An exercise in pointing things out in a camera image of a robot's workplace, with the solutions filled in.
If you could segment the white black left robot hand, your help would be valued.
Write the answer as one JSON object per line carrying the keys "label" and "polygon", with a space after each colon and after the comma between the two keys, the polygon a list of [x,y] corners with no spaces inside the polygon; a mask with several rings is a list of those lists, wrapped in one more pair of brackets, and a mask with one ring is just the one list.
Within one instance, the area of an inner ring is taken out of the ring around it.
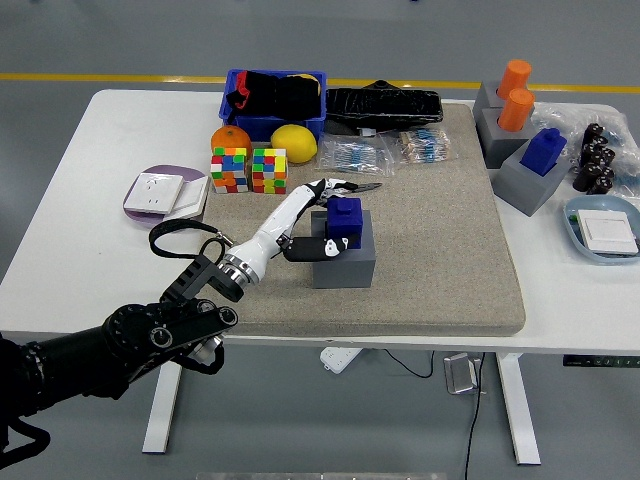
{"label": "white black left robot hand", "polygon": [[294,226],[302,214],[314,205],[344,192],[354,192],[359,185],[342,179],[320,179],[296,187],[269,215],[253,237],[231,247],[224,255],[220,269],[236,284],[244,287],[258,284],[265,276],[267,263],[280,253],[291,262],[316,262],[337,257],[351,246],[356,237],[294,238]]}

